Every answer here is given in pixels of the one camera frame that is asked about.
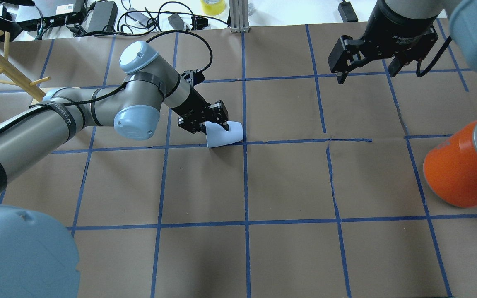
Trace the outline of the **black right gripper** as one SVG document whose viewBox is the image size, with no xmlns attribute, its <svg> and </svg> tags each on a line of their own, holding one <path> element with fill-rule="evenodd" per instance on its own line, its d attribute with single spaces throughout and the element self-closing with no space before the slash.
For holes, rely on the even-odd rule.
<svg viewBox="0 0 477 298">
<path fill-rule="evenodd" d="M 433 28 L 438 14 L 434 5 L 424 8 L 422 0 L 378 0 L 363 36 L 354 39 L 342 35 L 329 54 L 329 68 L 337 83 L 342 85 L 351 71 L 367 64 L 367 59 L 393 57 L 388 66 L 391 77 L 413 61 L 417 61 L 416 76 L 429 73 L 439 53 L 424 70 L 422 61 L 438 39 Z"/>
</svg>

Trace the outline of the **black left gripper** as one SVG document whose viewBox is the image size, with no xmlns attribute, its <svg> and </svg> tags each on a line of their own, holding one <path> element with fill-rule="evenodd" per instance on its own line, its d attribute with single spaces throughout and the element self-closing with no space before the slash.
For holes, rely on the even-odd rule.
<svg viewBox="0 0 477 298">
<path fill-rule="evenodd" d="M 229 113 L 222 100 L 209 104 L 195 89 L 191 89 L 187 98 L 172 111 L 178 115 L 178 127 L 191 134 L 207 134 L 206 121 L 220 125 L 229 131 Z"/>
</svg>

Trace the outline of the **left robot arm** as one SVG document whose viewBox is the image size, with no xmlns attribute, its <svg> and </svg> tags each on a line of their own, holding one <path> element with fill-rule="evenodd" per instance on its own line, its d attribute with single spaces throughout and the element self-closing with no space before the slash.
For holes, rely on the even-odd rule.
<svg viewBox="0 0 477 298">
<path fill-rule="evenodd" d="M 163 104 L 178 126 L 206 135 L 208 147 L 241 140 L 224 103 L 208 103 L 194 88 L 199 73 L 179 73 L 148 42 L 121 54 L 126 74 L 115 89 L 63 87 L 0 124 L 0 193 L 9 182 L 70 141 L 85 127 L 113 127 L 144 141 L 154 135 Z M 75 298 L 81 280 L 79 253 L 68 228 L 38 211 L 0 205 L 0 298 Z"/>
</svg>

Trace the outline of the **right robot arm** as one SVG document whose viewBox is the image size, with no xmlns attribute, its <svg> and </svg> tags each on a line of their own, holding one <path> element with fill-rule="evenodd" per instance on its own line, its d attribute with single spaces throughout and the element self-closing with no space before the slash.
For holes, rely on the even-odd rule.
<svg viewBox="0 0 477 298">
<path fill-rule="evenodd" d="M 438 40 L 433 24 L 442 11 L 448 16 L 449 36 L 422 70 L 422 61 Z M 356 68 L 387 58 L 392 59 L 388 66 L 391 77 L 414 61 L 416 75 L 421 77 L 435 66 L 451 42 L 458 45 L 469 68 L 477 72 L 477 0 L 378 0 L 363 35 L 358 39 L 342 35 L 328 64 L 339 84 Z"/>
</svg>

